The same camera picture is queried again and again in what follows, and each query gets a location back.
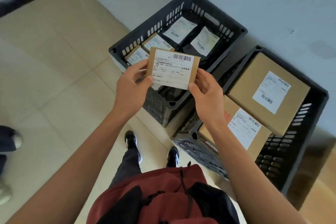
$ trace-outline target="crate handle hole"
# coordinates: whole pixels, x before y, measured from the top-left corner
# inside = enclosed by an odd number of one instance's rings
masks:
[[[193,139],[197,140],[197,133],[196,132],[192,133],[191,136],[193,137]]]

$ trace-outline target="shoe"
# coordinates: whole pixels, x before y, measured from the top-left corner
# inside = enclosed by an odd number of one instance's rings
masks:
[[[0,180],[0,205],[7,203],[12,197],[11,188]]]
[[[174,146],[171,147],[167,156],[167,167],[177,167],[180,160],[179,150]]]
[[[14,141],[15,148],[16,149],[20,148],[20,146],[23,143],[23,140],[22,140],[22,136],[20,135],[18,131],[15,131],[15,134],[12,136],[12,139]]]
[[[136,148],[138,150],[138,159],[139,159],[139,164],[140,164],[142,161],[142,156],[138,149],[138,139],[135,136],[135,134],[130,130],[127,131],[125,134],[125,143],[126,143],[127,149]]]

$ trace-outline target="black plastic crate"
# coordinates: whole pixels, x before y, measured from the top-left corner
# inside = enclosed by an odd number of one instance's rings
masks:
[[[216,70],[220,63],[225,60],[226,56],[229,56],[228,54],[233,46],[247,33],[245,27],[222,12],[208,0],[172,0],[156,14],[109,48],[113,60],[120,69],[125,70],[128,65],[124,57],[127,56],[134,47],[144,42],[155,32],[159,33],[165,29],[165,27],[174,23],[183,13],[192,13],[193,16],[208,19],[208,21],[213,24],[213,27],[217,29],[214,33],[226,43],[225,51],[207,69],[210,73]],[[165,93],[171,91],[173,99],[169,101],[166,100],[166,98],[160,95],[163,91],[165,91]],[[190,98],[191,94],[188,90],[180,90],[166,86],[162,86],[156,91],[149,88],[143,107],[165,127]]]
[[[260,46],[253,48],[220,78],[218,82],[223,87],[224,94],[230,91],[231,87],[259,52],[262,52],[310,86],[306,98],[297,111],[285,135],[270,135],[255,161],[275,187],[283,194],[286,194],[317,121],[329,99],[329,95],[325,89],[317,85],[293,66],[268,49]],[[198,133],[201,125],[202,121],[194,109],[172,137],[172,141],[191,155],[197,162],[227,178],[228,176],[221,164],[218,154],[204,143],[202,135]]]

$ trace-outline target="pants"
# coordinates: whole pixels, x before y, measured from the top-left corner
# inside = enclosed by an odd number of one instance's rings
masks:
[[[7,126],[0,125],[0,152],[15,151],[15,143],[12,136],[15,134],[15,130]],[[0,175],[4,169],[7,156],[0,154]]]
[[[168,161],[167,167],[175,167],[176,164],[174,161],[175,159]],[[126,178],[130,178],[139,174],[141,174],[141,169],[139,166],[138,149],[130,148],[125,152],[123,160],[119,165],[109,188],[113,187],[115,184]]]

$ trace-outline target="person's right hand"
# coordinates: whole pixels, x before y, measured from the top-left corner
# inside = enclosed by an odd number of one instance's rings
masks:
[[[206,127],[226,124],[223,90],[211,74],[199,68],[195,83],[189,84],[189,90],[195,98],[197,114]]]

